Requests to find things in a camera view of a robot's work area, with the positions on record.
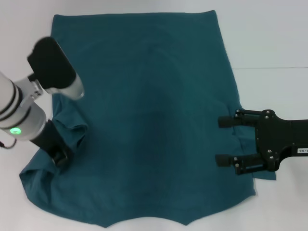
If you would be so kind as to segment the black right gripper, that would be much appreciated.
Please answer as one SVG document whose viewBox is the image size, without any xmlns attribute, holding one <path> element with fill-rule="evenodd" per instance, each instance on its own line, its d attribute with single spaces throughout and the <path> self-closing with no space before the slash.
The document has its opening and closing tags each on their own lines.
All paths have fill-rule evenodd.
<svg viewBox="0 0 308 231">
<path fill-rule="evenodd" d="M 247 126 L 256 128 L 256 154 L 217 154 L 218 167 L 234 167 L 236 175 L 260 171 L 277 171 L 282 160 L 289 157 L 307 157 L 308 121 L 284 120 L 273 110 L 253 111 L 237 109 L 233 116 L 220 116 L 220 128 Z"/>
</svg>

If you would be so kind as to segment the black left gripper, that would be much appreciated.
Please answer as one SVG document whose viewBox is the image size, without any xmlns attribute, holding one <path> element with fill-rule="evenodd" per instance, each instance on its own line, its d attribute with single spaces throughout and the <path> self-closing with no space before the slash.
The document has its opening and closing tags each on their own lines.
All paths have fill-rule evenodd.
<svg viewBox="0 0 308 231">
<path fill-rule="evenodd" d="M 30 141 L 44 150 L 57 167 L 67 164 L 73 155 L 51 120 L 48 120 L 42 132 Z"/>
</svg>

